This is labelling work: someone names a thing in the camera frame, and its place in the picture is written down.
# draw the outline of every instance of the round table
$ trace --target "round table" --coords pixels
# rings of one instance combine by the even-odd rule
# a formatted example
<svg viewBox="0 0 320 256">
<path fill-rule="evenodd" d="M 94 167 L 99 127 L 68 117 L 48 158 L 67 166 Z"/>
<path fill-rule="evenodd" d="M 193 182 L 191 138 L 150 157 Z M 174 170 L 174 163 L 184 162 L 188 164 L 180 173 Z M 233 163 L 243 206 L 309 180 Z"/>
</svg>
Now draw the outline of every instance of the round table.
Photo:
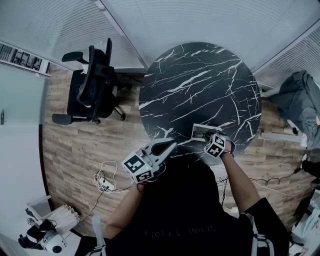
<svg viewBox="0 0 320 256">
<path fill-rule="evenodd" d="M 172 158 L 190 155 L 212 166 L 219 161 L 204 152 L 205 142 L 191 140 L 193 125 L 220 127 L 239 154 L 257 132 L 261 98 L 252 72 L 239 57 L 215 44 L 190 42 L 152 63 L 140 88 L 139 110 L 152 140 L 177 141 Z"/>
</svg>

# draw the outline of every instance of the black office chair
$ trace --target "black office chair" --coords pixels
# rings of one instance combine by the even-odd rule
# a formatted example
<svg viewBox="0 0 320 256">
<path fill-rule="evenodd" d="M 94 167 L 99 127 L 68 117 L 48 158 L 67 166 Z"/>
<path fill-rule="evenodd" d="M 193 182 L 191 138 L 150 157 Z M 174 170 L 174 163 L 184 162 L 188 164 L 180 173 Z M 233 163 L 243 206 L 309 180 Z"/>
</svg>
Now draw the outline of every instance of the black office chair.
<svg viewBox="0 0 320 256">
<path fill-rule="evenodd" d="M 67 114 L 53 114 L 52 121 L 59 125 L 69 125 L 73 122 L 100 123 L 99 118 L 107 118 L 113 111 L 125 120 L 126 115 L 120 113 L 116 106 L 119 98 L 117 92 L 124 87 L 131 88 L 129 83 L 118 82 L 115 69 L 110 66 L 112 42 L 107 41 L 105 53 L 94 46 L 89 46 L 89 62 L 83 59 L 83 53 L 74 51 L 62 57 L 63 62 L 78 61 L 88 64 L 86 74 L 82 69 L 72 74 Z"/>
</svg>

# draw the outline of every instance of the electrical outlet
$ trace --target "electrical outlet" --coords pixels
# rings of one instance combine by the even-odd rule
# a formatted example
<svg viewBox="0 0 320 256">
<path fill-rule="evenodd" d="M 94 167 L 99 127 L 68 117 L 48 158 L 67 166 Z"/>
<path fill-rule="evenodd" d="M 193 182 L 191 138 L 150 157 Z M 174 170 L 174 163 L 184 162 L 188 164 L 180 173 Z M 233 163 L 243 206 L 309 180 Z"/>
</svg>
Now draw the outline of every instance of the electrical outlet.
<svg viewBox="0 0 320 256">
<path fill-rule="evenodd" d="M 115 190 L 115 186 L 111 182 L 107 181 L 105 178 L 101 177 L 99 182 L 105 190 Z"/>
</svg>

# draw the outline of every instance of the wooden floor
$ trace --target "wooden floor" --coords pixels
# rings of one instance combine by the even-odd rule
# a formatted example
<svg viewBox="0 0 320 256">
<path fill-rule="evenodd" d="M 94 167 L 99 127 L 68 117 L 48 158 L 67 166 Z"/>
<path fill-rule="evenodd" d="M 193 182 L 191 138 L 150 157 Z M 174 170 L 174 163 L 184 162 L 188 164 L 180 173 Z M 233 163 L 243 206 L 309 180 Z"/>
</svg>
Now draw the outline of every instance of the wooden floor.
<svg viewBox="0 0 320 256">
<path fill-rule="evenodd" d="M 118 120 L 118 116 L 112 114 L 109 118 L 101 119 L 99 125 L 83 122 L 62 126 L 54 124 L 51 116 L 53 113 L 67 112 L 72 73 L 52 66 L 50 74 L 43 125 L 43 157 L 48 188 L 55 207 L 62 204 L 73 206 L 82 213 L 80 218 L 83 220 L 90 214 L 100 195 L 94 185 L 93 175 L 99 171 L 101 163 L 117 161 L 116 187 L 127 188 L 131 180 L 120 162 L 131 151 L 144 146 L 150 140 L 139 114 L 139 83 L 129 79 L 133 82 L 132 90 L 122 92 L 123 99 L 120 107 L 126 113 L 125 121 Z M 263 100 L 258 132 L 262 130 L 281 132 L 285 121 L 277 115 L 277 108 Z M 281 178 L 290 175 L 299 166 L 304 151 L 299 149 L 297 144 L 262 140 L 257 137 L 258 135 L 242 156 L 236 157 L 237 162 L 250 178 Z M 115 166 L 112 163 L 105 164 L 103 170 L 112 181 Z M 301 171 L 288 179 L 283 179 L 281 184 L 278 184 L 278 181 L 271 181 L 268 187 L 294 195 L 308 188 L 313 179 L 313 176 Z M 259 185 L 256 187 L 260 196 L 268 199 L 287 229 L 290 229 L 296 221 L 293 212 L 300 200 L 311 192 L 309 188 L 297 196 L 289 196 Z M 108 217 L 124 195 L 125 193 L 118 193 L 101 196 L 93 213 L 101 214 L 103 225 L 107 223 Z M 235 205 L 230 187 L 227 187 L 224 206 L 231 208 Z M 76 230 L 84 235 L 92 235 L 91 218 L 87 218 Z"/>
</svg>

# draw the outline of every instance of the gray cloth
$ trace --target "gray cloth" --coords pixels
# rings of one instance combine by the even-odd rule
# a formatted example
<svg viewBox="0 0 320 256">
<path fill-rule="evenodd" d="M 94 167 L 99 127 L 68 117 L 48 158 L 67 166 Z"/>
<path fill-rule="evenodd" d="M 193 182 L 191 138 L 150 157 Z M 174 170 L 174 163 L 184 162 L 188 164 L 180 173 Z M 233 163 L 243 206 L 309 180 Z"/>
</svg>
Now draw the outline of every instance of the gray cloth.
<svg viewBox="0 0 320 256">
<path fill-rule="evenodd" d="M 307 71 L 295 72 L 271 97 L 282 118 L 291 120 L 308 138 L 308 149 L 320 148 L 320 89 Z"/>
</svg>

